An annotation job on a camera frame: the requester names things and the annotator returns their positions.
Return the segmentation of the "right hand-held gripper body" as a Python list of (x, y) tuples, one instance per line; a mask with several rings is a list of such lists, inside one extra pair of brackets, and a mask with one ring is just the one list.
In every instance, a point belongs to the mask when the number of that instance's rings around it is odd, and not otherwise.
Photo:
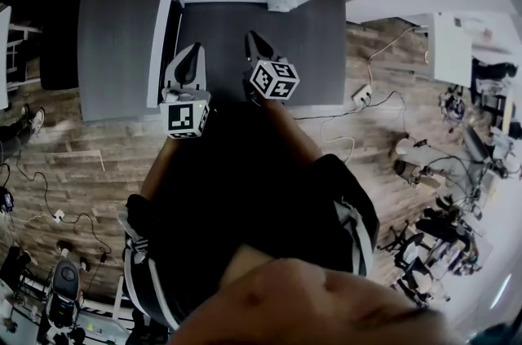
[(285, 57), (275, 60), (247, 59), (250, 69), (244, 73), (243, 86), (248, 100), (256, 104), (261, 99), (288, 100), (300, 78), (297, 70)]

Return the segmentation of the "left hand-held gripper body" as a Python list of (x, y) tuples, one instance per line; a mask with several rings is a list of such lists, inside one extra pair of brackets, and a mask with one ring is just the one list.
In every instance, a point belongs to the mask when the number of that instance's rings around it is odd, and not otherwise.
[(166, 135), (171, 139), (201, 137), (210, 113), (210, 92), (164, 89), (162, 95), (159, 107)]

